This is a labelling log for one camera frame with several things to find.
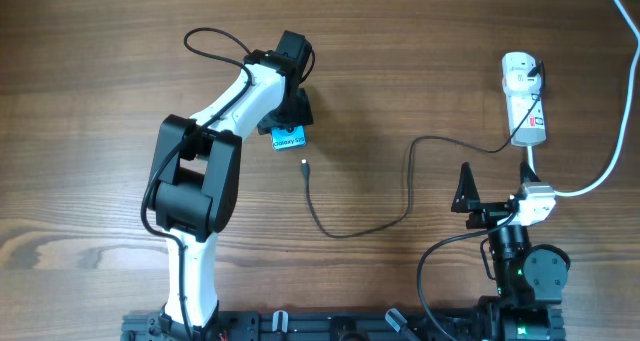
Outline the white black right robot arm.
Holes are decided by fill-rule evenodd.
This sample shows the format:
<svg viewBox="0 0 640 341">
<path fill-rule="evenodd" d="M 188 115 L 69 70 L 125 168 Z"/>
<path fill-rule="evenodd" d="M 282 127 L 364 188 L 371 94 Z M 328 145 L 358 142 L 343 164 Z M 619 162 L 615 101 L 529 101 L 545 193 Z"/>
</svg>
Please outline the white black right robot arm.
<svg viewBox="0 0 640 341">
<path fill-rule="evenodd" d="M 540 340 L 567 338 L 562 291 L 571 260 L 562 249 L 531 244 L 528 228 L 550 215 L 556 205 L 553 188 L 530 166 L 520 165 L 518 191 L 504 202 L 481 201 L 470 164 L 461 165 L 451 210 L 469 215 L 466 228 L 488 233 L 493 280 L 498 295 L 483 296 L 474 308 L 474 340 Z"/>
</svg>

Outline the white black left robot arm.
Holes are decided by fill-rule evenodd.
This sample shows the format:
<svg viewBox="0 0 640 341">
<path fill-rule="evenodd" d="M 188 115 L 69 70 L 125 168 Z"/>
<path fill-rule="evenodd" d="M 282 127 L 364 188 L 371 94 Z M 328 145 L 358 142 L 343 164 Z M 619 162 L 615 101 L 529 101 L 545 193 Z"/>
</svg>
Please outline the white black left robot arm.
<svg viewBox="0 0 640 341">
<path fill-rule="evenodd" d="M 162 338 L 217 338 L 216 246 L 237 202 L 243 143 L 258 132 L 277 150 L 305 145 L 313 116 L 301 85 L 314 62 L 311 43 L 286 31 L 275 49 L 247 51 L 238 78 L 210 106 L 161 123 L 140 214 L 169 251 Z"/>
</svg>

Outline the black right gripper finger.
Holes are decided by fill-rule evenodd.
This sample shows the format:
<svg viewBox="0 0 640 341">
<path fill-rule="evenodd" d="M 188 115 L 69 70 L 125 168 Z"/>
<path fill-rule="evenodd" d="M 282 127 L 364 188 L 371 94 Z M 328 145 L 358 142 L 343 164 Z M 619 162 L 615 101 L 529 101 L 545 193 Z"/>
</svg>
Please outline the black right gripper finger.
<svg viewBox="0 0 640 341">
<path fill-rule="evenodd" d="M 474 181 L 469 162 L 461 165 L 458 187 L 456 189 L 451 211 L 455 213 L 469 213 L 481 208 L 480 196 Z"/>
<path fill-rule="evenodd" d="M 520 163 L 519 176 L 521 184 L 540 181 L 540 178 L 526 161 Z"/>
</svg>

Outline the cyan screen smartphone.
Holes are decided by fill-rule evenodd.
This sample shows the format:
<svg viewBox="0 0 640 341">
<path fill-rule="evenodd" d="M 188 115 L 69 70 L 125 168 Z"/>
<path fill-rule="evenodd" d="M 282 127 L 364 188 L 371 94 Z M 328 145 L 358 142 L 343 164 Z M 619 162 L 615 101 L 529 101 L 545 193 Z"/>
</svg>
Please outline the cyan screen smartphone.
<svg viewBox="0 0 640 341">
<path fill-rule="evenodd" d="M 271 129 L 272 147 L 276 151 L 303 147 L 306 145 L 306 134 L 303 126 L 293 128 Z"/>
</svg>

